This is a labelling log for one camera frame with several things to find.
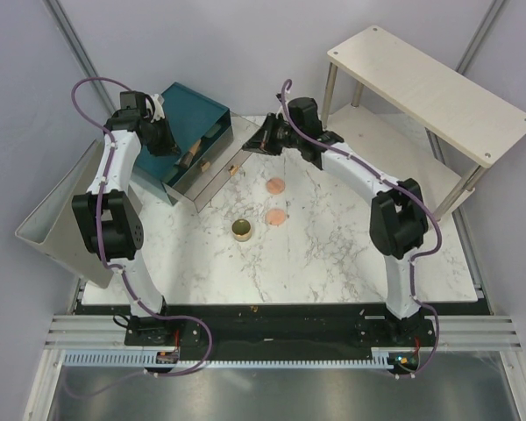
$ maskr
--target black cable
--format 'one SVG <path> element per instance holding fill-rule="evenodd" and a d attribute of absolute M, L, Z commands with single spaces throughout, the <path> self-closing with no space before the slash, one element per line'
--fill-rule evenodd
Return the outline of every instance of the black cable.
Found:
<path fill-rule="evenodd" d="M 121 322 L 119 322 L 119 321 L 116 319 L 117 316 L 119 316 L 120 318 L 122 318 L 122 319 L 126 322 L 126 325 L 123 325 Z M 129 328 L 129 323 L 130 323 L 130 322 L 131 322 L 131 320 L 130 320 L 127 316 L 125 316 L 125 315 L 123 315 L 123 314 L 118 313 L 118 314 L 113 315 L 113 323 L 114 323 L 115 325 L 117 325 L 117 326 L 122 327 L 123 329 L 128 329 L 128 328 Z"/>
<path fill-rule="evenodd" d="M 148 94 L 145 94 L 145 95 L 146 95 L 146 101 L 148 101 L 148 103 L 150 103 L 150 106 L 152 107 L 152 115 L 149 117 L 149 119 L 153 120 L 154 114 L 156 113 L 156 105 L 154 105 L 154 100 L 152 99 L 151 96 L 149 96 Z"/>

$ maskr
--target white marble surface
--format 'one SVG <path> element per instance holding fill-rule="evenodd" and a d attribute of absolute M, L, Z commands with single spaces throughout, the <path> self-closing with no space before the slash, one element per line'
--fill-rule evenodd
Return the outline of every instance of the white marble surface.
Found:
<path fill-rule="evenodd" d="M 386 120 L 426 142 L 412 119 Z M 287 186 L 278 196 L 265 186 L 275 176 Z M 168 303 L 371 303 L 387 294 L 384 260 L 368 236 L 368 205 L 295 150 L 281 157 L 253 154 L 198 215 L 133 188 L 144 205 L 146 265 Z M 281 226 L 265 223 L 273 207 L 288 214 Z M 231 236 L 238 218 L 252 223 L 253 236 L 245 243 Z M 442 250 L 418 261 L 417 294 L 426 301 L 475 301 L 452 219 L 441 227 Z M 423 249 L 434 243 L 429 231 Z M 107 289 L 89 283 L 83 303 L 127 301 L 115 278 Z"/>

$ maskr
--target white shelf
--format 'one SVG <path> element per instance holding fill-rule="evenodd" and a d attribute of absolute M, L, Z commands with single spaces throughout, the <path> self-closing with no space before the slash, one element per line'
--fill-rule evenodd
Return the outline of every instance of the white shelf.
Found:
<path fill-rule="evenodd" d="M 360 156 L 400 180 L 413 178 L 421 186 L 423 201 L 435 210 L 460 177 L 429 151 L 406 138 L 362 105 L 346 105 L 330 115 L 328 129 L 336 132 Z M 466 191 L 456 209 L 471 194 Z"/>
<path fill-rule="evenodd" d="M 378 26 L 329 60 L 484 168 L 526 134 L 526 113 Z"/>

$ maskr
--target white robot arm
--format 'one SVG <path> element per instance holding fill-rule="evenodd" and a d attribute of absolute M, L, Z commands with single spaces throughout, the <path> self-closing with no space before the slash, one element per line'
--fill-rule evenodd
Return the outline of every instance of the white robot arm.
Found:
<path fill-rule="evenodd" d="M 288 110 L 300 130 L 311 138 L 349 156 L 358 156 L 336 133 L 323 130 L 313 99 L 296 98 L 288 103 Z M 409 259 L 423 243 L 423 235 L 427 231 L 424 212 L 354 161 L 302 139 L 281 115 L 268 114 L 261 129 L 244 144 L 247 151 L 267 155 L 280 155 L 283 147 L 297 148 L 304 160 L 337 177 L 371 206 L 370 236 L 376 248 L 384 254 L 386 262 L 387 309 L 398 320 L 415 315 L 420 306 L 411 294 Z M 414 180 L 399 182 L 359 159 L 374 172 L 382 174 L 383 181 L 399 184 L 422 199 L 421 189 Z"/>
<path fill-rule="evenodd" d="M 165 118 L 162 101 L 158 95 L 148 96 L 134 91 L 121 93 L 121 110 L 116 111 L 105 125 L 115 142 L 110 135 L 105 135 L 105 147 L 96 177 L 86 194 L 75 196 L 72 201 L 76 221 L 88 250 L 101 258 L 99 249 L 102 246 L 107 263 L 126 272 L 134 293 L 146 308 L 155 313 L 160 313 L 164 299 L 146 268 L 140 250 L 144 242 L 142 224 L 127 195 L 132 167 L 143 145 L 157 156 L 180 152 Z M 100 216 L 103 244 L 100 245 L 96 229 L 96 206 L 102 182 L 105 187 Z M 128 291 L 127 296 L 133 315 L 140 318 L 149 316 Z"/>

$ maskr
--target purple cable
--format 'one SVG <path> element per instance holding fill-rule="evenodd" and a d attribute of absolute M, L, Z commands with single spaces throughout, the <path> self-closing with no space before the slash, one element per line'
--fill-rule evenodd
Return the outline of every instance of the purple cable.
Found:
<path fill-rule="evenodd" d="M 318 141 L 316 139 L 312 139 L 310 136 L 308 136 L 306 133 L 304 133 L 302 130 L 300 130 L 300 128 L 298 128 L 298 126 L 296 126 L 295 122 L 290 117 L 290 112 L 288 111 L 287 91 L 291 87 L 292 87 L 292 80 L 291 79 L 287 79 L 282 84 L 282 89 L 281 89 L 282 112 L 284 113 L 284 116 L 287 119 L 287 121 L 290 124 L 290 126 L 294 129 L 294 131 L 296 133 L 298 133 L 298 135 L 301 138 L 303 138 L 304 140 L 307 140 L 309 143 L 312 143 L 312 144 L 320 146 L 320 147 L 324 147 L 325 149 L 329 149 L 332 152 L 339 153 L 340 155 L 343 155 L 344 157 L 351 158 L 353 161 L 355 161 L 357 164 L 359 164 L 361 167 L 363 167 L 365 170 L 367 170 L 370 174 L 372 174 L 374 177 L 376 177 L 378 180 L 380 180 L 380 182 L 383 182 L 384 184 L 386 184 L 391 189 L 395 189 L 395 190 L 399 191 L 400 193 L 402 193 L 403 195 L 407 196 L 409 199 L 411 199 L 414 203 L 417 204 L 417 206 L 419 206 L 423 210 L 423 212 L 425 213 L 427 218 L 430 220 L 430 222 L 432 223 L 432 226 L 435 229 L 435 232 L 437 234 L 437 244 L 430 250 L 427 250 L 425 252 L 420 252 L 420 253 L 413 254 L 413 256 L 411 256 L 411 258 L 409 259 L 409 265 L 410 265 L 409 282 L 410 282 L 410 289 L 411 289 L 411 295 L 413 297 L 413 301 L 415 301 L 418 305 L 420 305 L 424 309 L 427 309 L 428 311 L 430 311 L 433 314 L 433 316 L 435 318 L 435 326 L 437 328 L 437 336 L 435 338 L 435 345 L 432 347 L 432 351 L 430 351 L 430 354 L 427 357 L 427 360 L 422 364 L 422 366 L 420 366 L 415 371 L 415 373 L 413 373 L 413 375 L 417 375 L 421 371 L 423 371 L 423 369 L 426 368 L 429 365 L 430 361 L 432 360 L 432 357 L 434 356 L 434 354 L 435 354 L 435 352 L 436 352 L 436 350 L 438 348 L 438 338 L 440 336 L 440 321 L 438 320 L 438 313 L 437 313 L 436 309 L 433 306 L 431 306 L 431 305 L 429 305 L 427 303 L 423 303 L 422 301 L 419 301 L 416 298 L 416 289 L 415 289 L 415 260 L 417 260 L 420 257 L 430 256 L 430 255 L 436 253 L 438 250 L 440 250 L 440 247 L 442 247 L 442 232 L 440 231 L 440 226 L 438 225 L 437 219 L 435 218 L 435 216 L 432 214 L 432 212 L 425 206 L 425 204 L 417 196 L 415 196 L 413 193 L 411 193 L 410 191 L 407 191 L 406 189 L 404 189 L 403 187 L 401 187 L 401 186 L 399 186 L 397 184 L 393 184 L 392 182 L 389 182 L 388 180 L 383 180 L 382 176 L 381 176 L 381 173 L 376 171 L 375 168 L 373 168 L 370 165 L 368 165 L 366 162 L 361 160 L 359 157 L 357 157 L 357 156 L 355 156 L 353 154 L 347 153 L 346 151 L 343 151 L 341 149 L 337 149 L 334 146 L 326 145 L 326 144 L 324 144 L 324 143 L 322 143 L 322 142 L 320 142 L 320 141 Z M 411 374 L 409 374 L 409 375 L 400 375 L 400 377 L 407 377 L 407 376 L 410 377 Z"/>
<path fill-rule="evenodd" d="M 111 83 L 115 83 L 116 85 L 121 86 L 121 87 L 123 87 L 123 88 L 125 88 L 127 90 L 131 90 L 131 89 L 129 87 L 123 85 L 121 82 L 115 81 L 115 80 L 107 78 L 107 77 L 101 77 L 101 76 L 88 77 L 86 79 L 82 79 L 76 85 L 74 85 L 74 87 L 72 88 L 72 93 L 71 93 L 72 104 L 76 108 L 76 111 L 78 111 L 78 113 L 86 121 L 88 121 L 89 123 L 91 123 L 95 127 L 100 128 L 102 130 L 102 132 L 104 132 L 105 134 L 107 134 L 110 137 L 111 142 L 113 142 L 113 144 L 116 144 L 117 142 L 115 141 L 115 136 L 113 136 L 113 133 L 110 130 L 108 130 L 106 127 L 103 127 L 102 125 L 97 123 L 94 119 L 90 118 L 82 110 L 82 108 L 80 108 L 80 105 L 78 105 L 78 103 L 76 101 L 76 91 L 78 90 L 78 88 L 80 86 L 82 86 L 86 82 L 93 82 L 93 81 L 111 82 Z M 109 174 L 109 169 L 110 169 L 110 166 L 111 166 L 111 162 L 113 161 L 114 154 L 115 154 L 115 148 L 112 147 L 112 148 L 110 148 L 110 152 L 109 152 L 109 155 L 107 157 L 107 161 L 105 163 L 105 169 L 103 170 L 103 174 L 102 174 L 102 176 L 105 177 L 105 179 L 107 179 L 107 175 Z M 198 323 L 207 332 L 207 335 L 209 337 L 209 346 L 207 348 L 207 352 L 204 354 L 204 356 L 195 365 L 193 365 L 193 366 L 191 366 L 189 368 L 186 368 L 185 370 L 178 371 L 178 372 L 170 372 L 170 373 L 165 373 L 165 374 L 162 374 L 162 373 L 154 374 L 154 376 L 156 376 L 156 377 L 177 377 L 177 376 L 181 376 L 181 375 L 190 375 L 190 374 L 198 371 L 201 368 L 201 366 L 210 357 L 210 353 L 212 352 L 212 332 L 210 331 L 210 328 L 206 325 L 206 323 L 204 323 L 200 318 L 194 318 L 193 316 L 184 316 L 184 315 L 183 316 L 161 316 L 160 314 L 157 314 L 156 312 L 150 310 L 149 308 L 147 308 L 140 301 L 139 297 L 135 294 L 135 292 L 132 289 L 131 284 L 129 283 L 129 280 L 128 280 L 127 276 L 126 276 L 126 272 L 124 271 L 124 268 L 121 265 L 117 265 L 117 264 L 110 265 L 107 262 L 107 259 L 105 258 L 105 247 L 103 245 L 103 228 L 102 228 L 102 220 L 101 220 L 101 216 L 102 216 L 102 200 L 103 200 L 103 192 L 104 192 L 104 190 L 105 190 L 105 182 L 100 182 L 100 184 L 99 184 L 99 191 L 97 193 L 96 229 L 97 229 L 97 245 L 98 245 L 98 248 L 99 248 L 99 256 L 100 256 L 100 259 L 102 261 L 102 264 L 108 269 L 121 269 L 121 271 L 122 271 L 121 277 L 123 278 L 124 286 L 129 291 L 129 295 L 131 296 L 132 300 L 134 302 L 136 302 L 139 305 L 139 307 L 143 311 L 145 311 L 148 315 L 152 316 L 153 318 L 157 318 L 158 320 L 164 320 L 164 321 L 172 321 L 172 320 L 189 320 L 189 321 L 193 321 L 195 323 Z"/>

